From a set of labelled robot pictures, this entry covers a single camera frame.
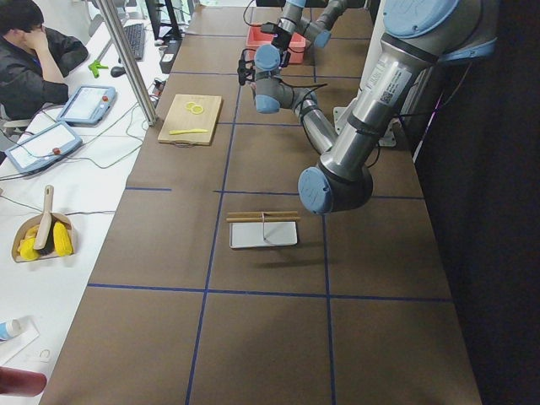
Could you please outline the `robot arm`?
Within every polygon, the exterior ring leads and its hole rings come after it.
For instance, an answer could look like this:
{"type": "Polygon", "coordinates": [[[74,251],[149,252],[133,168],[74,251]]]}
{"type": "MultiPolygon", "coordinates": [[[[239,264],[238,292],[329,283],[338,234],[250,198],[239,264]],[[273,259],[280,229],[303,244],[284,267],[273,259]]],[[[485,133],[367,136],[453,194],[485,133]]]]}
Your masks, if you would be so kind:
{"type": "Polygon", "coordinates": [[[280,51],[289,49],[292,36],[298,34],[313,46],[323,48],[331,38],[331,30],[338,18],[349,8],[359,8],[365,1],[327,1],[315,20],[303,16],[307,1],[285,1],[281,16],[273,32],[272,45],[280,51]]]}
{"type": "Polygon", "coordinates": [[[273,40],[254,57],[254,101],[258,112],[290,109],[320,153],[317,165],[298,181],[300,200],[312,213],[356,209],[370,198],[373,183],[365,164],[397,115],[418,75],[437,63],[486,57],[494,50],[500,4],[497,1],[388,1],[382,9],[381,54],[365,88],[342,115],[339,131],[326,119],[307,88],[286,84],[281,71],[289,44],[298,33],[316,47],[330,39],[330,30],[347,9],[331,1],[319,19],[303,16],[305,2],[287,1],[276,24],[265,30],[273,40]]]}

